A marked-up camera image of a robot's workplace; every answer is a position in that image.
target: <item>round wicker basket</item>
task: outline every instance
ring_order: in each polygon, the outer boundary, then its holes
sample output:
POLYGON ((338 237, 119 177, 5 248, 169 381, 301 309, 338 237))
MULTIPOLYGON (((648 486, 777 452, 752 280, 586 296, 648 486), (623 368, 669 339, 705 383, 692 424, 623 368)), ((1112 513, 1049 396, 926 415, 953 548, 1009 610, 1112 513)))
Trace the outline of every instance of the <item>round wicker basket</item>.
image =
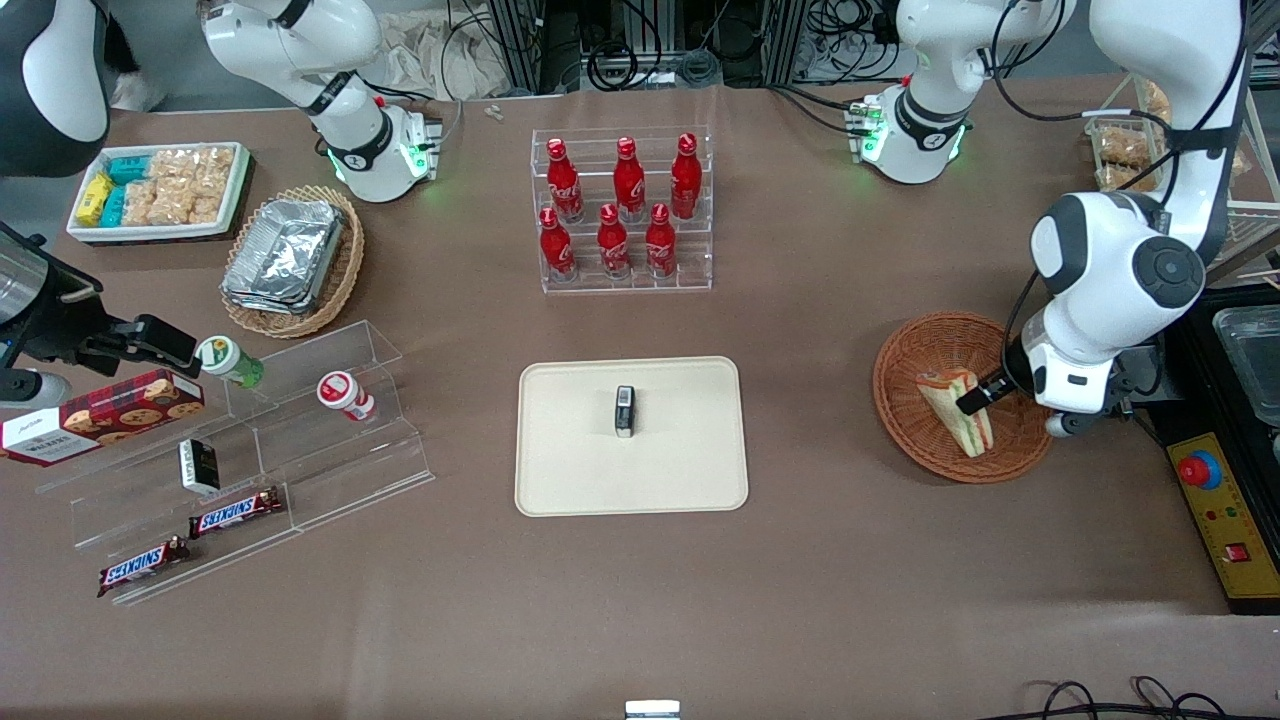
POLYGON ((876 413, 893 442, 932 473, 961 483, 1011 480, 1048 452, 1048 410, 1015 392, 987 409, 995 446, 969 457, 915 387, 920 373, 968 368, 983 377, 1000 365, 1004 328, 972 313, 933 313, 890 336, 876 357, 876 413))
MULTIPOLYGON (((225 297, 223 297, 223 306, 227 307, 227 313, 230 314, 232 320, 237 325, 262 333, 269 337, 288 340, 294 337, 302 337, 317 332, 320 328, 328 325, 338 316, 342 311, 342 306, 347 304, 351 297, 351 291, 356 287, 356 277, 360 274, 360 263, 365 259, 365 231, 360 225, 360 217, 356 215, 356 209, 351 205, 340 192, 330 190, 328 187, 315 187, 305 186, 296 187, 292 190, 285 190, 278 193, 273 200, 301 200, 301 201, 315 201, 323 200, 329 202, 335 208, 340 208, 343 213, 347 214, 347 222, 342 228, 342 236, 338 238, 340 243, 338 251, 334 254, 333 264, 329 266, 329 277, 325 279, 324 290, 320 293, 320 301, 315 310, 306 315, 285 315, 280 313, 264 313, 261 310, 250 310, 246 307, 239 307, 238 305, 232 305, 225 297)), ((236 242, 232 245, 230 255, 227 258, 227 266, 230 268, 232 263, 236 260, 236 255, 239 254, 241 247, 244 243, 244 236, 248 234, 248 228, 257 219, 257 214, 262 211, 266 202, 260 205, 257 210, 244 222, 241 227, 239 234, 236 236, 236 242)))

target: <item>red bottle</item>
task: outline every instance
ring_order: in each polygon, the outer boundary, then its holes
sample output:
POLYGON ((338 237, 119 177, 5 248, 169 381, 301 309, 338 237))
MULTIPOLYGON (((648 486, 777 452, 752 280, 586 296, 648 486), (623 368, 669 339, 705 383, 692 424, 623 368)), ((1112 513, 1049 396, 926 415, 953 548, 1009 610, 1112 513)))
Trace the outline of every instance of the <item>red bottle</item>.
POLYGON ((556 211, 566 223, 582 222, 582 186, 577 179, 577 168, 568 159, 564 141, 558 137, 548 140, 547 155, 552 159, 547 168, 547 184, 552 188, 556 211))
POLYGON ((577 263, 573 261, 573 249, 570 247, 568 231, 561 227, 556 210, 543 208, 538 218, 543 224, 543 258, 547 258, 547 270, 552 282, 572 282, 577 277, 577 263))
POLYGON ((703 191, 703 164, 698 160, 698 138, 686 132, 680 136, 676 161, 671 164, 671 211, 687 220, 698 211, 703 191))
POLYGON ((630 137, 618 138, 618 164, 613 167, 613 192, 618 197, 618 210, 623 223, 644 222, 644 168, 636 160, 636 141, 630 137))
POLYGON ((611 279, 625 281, 631 275, 631 258, 627 256, 627 228, 618 224, 618 208, 612 202, 600 206, 600 261, 611 279))
POLYGON ((667 206, 658 202, 653 206, 649 231, 644 243, 649 252, 649 274, 658 279, 676 274, 676 228, 671 227, 667 206))

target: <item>table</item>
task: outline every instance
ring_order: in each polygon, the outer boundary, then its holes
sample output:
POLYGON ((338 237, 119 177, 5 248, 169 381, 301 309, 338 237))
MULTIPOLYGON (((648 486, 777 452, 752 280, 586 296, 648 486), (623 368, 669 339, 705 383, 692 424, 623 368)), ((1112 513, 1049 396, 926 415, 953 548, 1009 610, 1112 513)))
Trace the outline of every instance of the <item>table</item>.
MULTIPOLYGON (((1059 113, 1116 82, 1010 88, 1059 113)), ((92 597, 99 568, 72 550, 67 505, 5 465, 6 717, 617 717, 648 697, 695 719, 975 717, 1038 706, 1041 680, 1133 701, 1139 673, 1235 712, 1280 710, 1280 620, 1224 615, 1172 473, 1138 429, 1107 424, 1016 482, 964 487, 913 465, 876 419, 870 366, 893 328, 1009 311, 1030 227, 1089 186, 1078 123, 1025 120, 983 91, 954 165, 902 187, 764 91, 500 104, 502 123, 467 106, 438 182, 360 206, 365 269, 334 325, 367 318, 404 352, 402 398, 439 479, 122 610, 92 597), (716 133, 714 290, 544 297, 531 131, 671 120, 716 133), (737 363, 748 503, 520 515, 520 372, 676 355, 737 363)), ((244 142, 252 204, 334 183, 297 111, 116 120, 113 145, 244 142)), ((59 251, 118 314, 233 333, 256 355, 285 346, 227 318, 224 243, 59 251)))

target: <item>red button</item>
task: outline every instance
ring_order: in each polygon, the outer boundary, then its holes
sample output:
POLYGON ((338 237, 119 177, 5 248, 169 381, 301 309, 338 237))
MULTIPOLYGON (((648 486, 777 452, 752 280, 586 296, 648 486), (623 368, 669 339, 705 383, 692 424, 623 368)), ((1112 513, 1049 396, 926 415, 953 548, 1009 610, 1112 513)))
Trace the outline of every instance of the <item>red button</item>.
POLYGON ((1244 547, 1243 542, 1233 542, 1224 548, 1226 551, 1228 562, 1248 562, 1249 561, 1249 548, 1244 547))
POLYGON ((1208 462, 1189 455, 1183 457, 1178 462, 1178 477, 1189 486, 1201 487, 1210 480, 1212 477, 1208 470, 1208 462))

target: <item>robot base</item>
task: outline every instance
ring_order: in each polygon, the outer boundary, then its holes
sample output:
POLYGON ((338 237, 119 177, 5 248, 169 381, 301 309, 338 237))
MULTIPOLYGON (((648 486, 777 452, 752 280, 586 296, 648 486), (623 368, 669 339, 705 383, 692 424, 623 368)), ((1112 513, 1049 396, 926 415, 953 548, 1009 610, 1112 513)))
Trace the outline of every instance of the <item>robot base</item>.
POLYGON ((960 154, 964 127, 950 138, 938 133, 941 142, 934 149, 920 150, 895 117, 895 105, 902 92, 904 87, 895 85, 845 110, 845 127, 858 133, 849 138, 849 149, 855 163, 868 163, 892 181, 920 184, 941 176, 947 163, 960 154))
POLYGON ((439 158, 439 124, 433 124, 435 132, 429 133, 419 113, 397 105, 388 105, 383 111, 392 120, 392 142, 367 170, 352 170, 329 152, 338 179, 366 202, 390 202, 419 182, 435 178, 439 158))

